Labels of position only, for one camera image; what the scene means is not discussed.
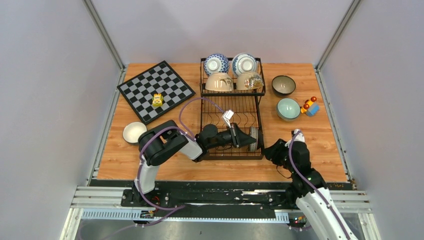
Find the blue white patterned bowl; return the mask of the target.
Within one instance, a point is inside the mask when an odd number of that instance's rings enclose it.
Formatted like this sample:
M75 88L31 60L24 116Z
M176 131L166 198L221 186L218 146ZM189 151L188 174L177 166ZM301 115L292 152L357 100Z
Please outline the blue white patterned bowl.
M255 139L255 142L252 142L248 145L247 151L248 152L256 152L264 145L264 136L262 131L254 126L251 126L249 128L249 135L250 137Z

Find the black wire dish rack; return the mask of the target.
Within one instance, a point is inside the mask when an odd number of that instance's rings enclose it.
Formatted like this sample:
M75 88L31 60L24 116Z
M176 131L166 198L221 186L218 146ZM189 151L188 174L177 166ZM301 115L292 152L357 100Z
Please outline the black wire dish rack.
M260 102L266 93L266 86L237 90L237 76L233 74L232 67L230 67L228 74L233 79L234 90L230 92L207 90L208 76L204 70L205 62L205 57L200 59L200 96L216 103L223 110L232 110L234 115L230 121L236 123L244 133L248 134L251 127L255 127L260 133L263 133ZM200 109L200 130L203 130L204 126L208 124L215 125L219 132L227 130L227 125L222 119L222 113L212 103L202 100ZM262 149L262 146L256 151L248 151L247 146L241 148L230 145L219 146L210 149L209 154L204 159L213 161L260 160L263 157Z

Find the green floral bowl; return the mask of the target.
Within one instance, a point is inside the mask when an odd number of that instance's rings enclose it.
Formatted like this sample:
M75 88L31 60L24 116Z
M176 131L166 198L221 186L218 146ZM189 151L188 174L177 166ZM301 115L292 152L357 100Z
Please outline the green floral bowl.
M294 121L301 114L299 104L291 98L283 98L276 105L276 112L285 121Z

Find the dark blue glazed bowl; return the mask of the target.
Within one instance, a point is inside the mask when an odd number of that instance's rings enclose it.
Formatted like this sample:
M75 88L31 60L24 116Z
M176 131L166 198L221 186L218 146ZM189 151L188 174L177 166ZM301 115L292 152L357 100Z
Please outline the dark blue glazed bowl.
M289 96L296 90L295 81L287 75L278 75L271 82L272 91L276 96Z

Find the teal white striped bowl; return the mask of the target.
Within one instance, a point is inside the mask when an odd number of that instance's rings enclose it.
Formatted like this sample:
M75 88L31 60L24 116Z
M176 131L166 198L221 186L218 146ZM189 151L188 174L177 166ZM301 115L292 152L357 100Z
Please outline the teal white striped bowl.
M129 123L122 132L123 139L129 144L137 144L139 137L147 131L147 127L142 122Z

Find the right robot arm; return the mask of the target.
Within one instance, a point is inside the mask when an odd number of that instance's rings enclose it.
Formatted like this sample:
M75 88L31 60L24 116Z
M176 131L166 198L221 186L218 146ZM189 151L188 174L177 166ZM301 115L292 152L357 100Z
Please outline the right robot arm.
M319 239L358 239L335 206L322 175L312 167L305 142L278 139L264 149L264 156L291 173L292 182L285 190L285 203L302 211Z

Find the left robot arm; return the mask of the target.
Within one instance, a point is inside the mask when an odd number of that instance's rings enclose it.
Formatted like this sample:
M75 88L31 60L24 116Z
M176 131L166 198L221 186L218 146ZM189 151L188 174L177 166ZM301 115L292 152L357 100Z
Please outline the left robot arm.
M168 120L154 127L138 138L140 166L134 179L134 200L140 206L149 206L153 201L152 190L159 166L180 152L193 162L201 162L211 149L230 146L248 147L254 152L261 147L259 130L251 127L249 134L243 132L236 123L226 130L219 131L214 124L207 124L202 131L189 136L175 121Z

